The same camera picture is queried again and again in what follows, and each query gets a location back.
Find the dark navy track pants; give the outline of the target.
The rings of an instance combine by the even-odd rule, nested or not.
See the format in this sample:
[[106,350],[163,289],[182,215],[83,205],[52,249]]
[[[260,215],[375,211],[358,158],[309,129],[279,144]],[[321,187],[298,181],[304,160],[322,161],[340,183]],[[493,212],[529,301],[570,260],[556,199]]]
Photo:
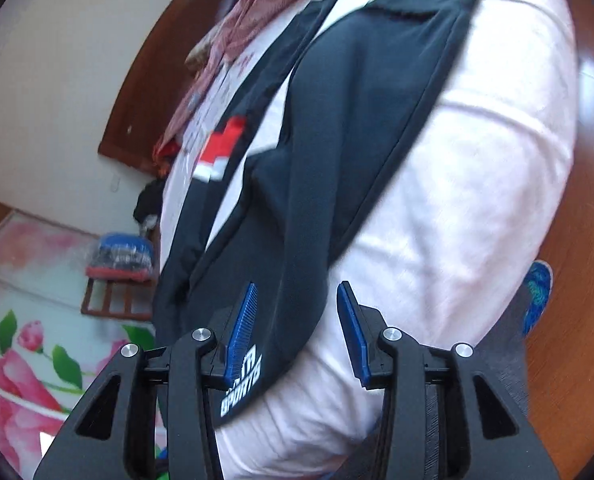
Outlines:
[[257,290],[250,372],[212,400],[239,416],[294,364],[326,305],[329,268],[421,133],[477,0],[337,0],[296,14],[209,134],[160,274],[153,322],[173,344]]

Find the black clothing pile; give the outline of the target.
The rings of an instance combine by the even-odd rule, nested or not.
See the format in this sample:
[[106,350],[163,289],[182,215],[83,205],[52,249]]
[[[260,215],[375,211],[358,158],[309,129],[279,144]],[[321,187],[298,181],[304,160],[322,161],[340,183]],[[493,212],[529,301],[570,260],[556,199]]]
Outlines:
[[140,191],[133,211],[133,219],[138,224],[144,224],[148,218],[160,217],[165,186],[166,180],[158,178],[147,183]]

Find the wooden chair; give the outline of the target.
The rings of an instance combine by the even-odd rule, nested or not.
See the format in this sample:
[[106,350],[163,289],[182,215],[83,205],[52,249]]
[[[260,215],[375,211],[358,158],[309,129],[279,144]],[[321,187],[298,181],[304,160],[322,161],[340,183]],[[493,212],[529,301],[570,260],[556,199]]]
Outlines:
[[93,318],[149,322],[156,283],[88,279],[80,312]]

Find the floral sliding wardrobe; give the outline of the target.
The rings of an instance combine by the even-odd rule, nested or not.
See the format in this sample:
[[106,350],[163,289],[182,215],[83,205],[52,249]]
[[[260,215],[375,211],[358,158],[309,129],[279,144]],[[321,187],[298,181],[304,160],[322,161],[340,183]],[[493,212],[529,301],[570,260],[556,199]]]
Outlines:
[[125,344],[154,347],[147,323],[94,318],[105,288],[85,267],[88,234],[13,212],[0,224],[0,452],[33,477],[41,437],[56,434],[85,389]]

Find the blue patterned slipper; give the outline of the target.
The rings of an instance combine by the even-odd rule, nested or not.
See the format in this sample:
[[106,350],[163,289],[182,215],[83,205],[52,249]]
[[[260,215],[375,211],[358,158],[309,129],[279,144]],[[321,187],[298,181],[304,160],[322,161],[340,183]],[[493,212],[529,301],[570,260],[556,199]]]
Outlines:
[[550,264],[544,260],[535,260],[523,280],[523,285],[528,289],[530,295],[530,304],[524,316],[524,336],[532,331],[544,314],[551,297],[553,282],[553,271]]

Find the bagged clothes bundle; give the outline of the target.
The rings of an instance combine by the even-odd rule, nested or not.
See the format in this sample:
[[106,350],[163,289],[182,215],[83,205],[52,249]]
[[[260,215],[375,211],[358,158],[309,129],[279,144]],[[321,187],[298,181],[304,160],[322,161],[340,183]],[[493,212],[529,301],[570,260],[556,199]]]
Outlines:
[[154,246],[146,238],[110,233],[102,236],[85,268],[93,280],[148,282],[154,275]]

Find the white floral bed mattress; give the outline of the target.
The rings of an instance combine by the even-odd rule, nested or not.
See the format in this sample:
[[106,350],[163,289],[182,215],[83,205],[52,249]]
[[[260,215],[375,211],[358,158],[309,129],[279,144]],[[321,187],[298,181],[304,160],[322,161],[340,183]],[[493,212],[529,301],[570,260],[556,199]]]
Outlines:
[[[234,94],[296,0],[219,74],[187,123],[163,194],[169,256],[187,189]],[[337,0],[335,22],[372,0]],[[478,344],[506,318],[573,165],[575,34],[565,0],[477,0],[461,52],[402,165],[329,268],[323,314],[291,368],[239,416],[216,418],[227,479],[318,479],[376,427],[383,396],[353,376],[337,315],[348,282],[421,344]]]

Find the red pillow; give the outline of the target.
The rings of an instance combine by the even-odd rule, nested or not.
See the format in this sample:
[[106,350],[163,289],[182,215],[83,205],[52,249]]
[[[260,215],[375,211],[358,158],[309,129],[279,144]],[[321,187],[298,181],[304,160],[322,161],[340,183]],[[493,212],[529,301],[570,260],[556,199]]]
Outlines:
[[173,160],[179,154],[181,145],[178,141],[170,140],[168,142],[159,142],[153,151],[153,159],[157,164],[161,164],[164,160]]

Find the dark wooden headboard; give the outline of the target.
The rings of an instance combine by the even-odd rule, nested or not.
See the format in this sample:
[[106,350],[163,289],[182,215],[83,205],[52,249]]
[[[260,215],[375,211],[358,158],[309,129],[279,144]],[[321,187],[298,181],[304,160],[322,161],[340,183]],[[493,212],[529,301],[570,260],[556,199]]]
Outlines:
[[123,81],[99,155],[155,174],[155,145],[194,79],[186,56],[237,1],[171,0]]

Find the pink patterned blanket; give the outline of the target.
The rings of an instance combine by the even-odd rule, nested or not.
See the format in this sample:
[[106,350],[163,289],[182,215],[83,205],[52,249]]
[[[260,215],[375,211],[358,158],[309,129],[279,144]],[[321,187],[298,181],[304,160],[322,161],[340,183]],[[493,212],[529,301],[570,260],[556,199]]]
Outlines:
[[227,16],[201,38],[185,59],[186,67],[195,72],[193,82],[155,146],[161,141],[178,141],[222,66],[235,62],[259,32],[295,1],[239,0]]

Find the white wall socket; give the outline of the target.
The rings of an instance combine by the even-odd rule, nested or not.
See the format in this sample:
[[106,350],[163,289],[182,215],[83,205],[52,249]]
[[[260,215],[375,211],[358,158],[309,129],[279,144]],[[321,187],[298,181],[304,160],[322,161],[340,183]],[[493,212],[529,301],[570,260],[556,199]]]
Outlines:
[[119,186],[120,186],[120,177],[119,176],[114,176],[111,178],[111,182],[110,182],[110,192],[111,193],[117,193],[119,190]]

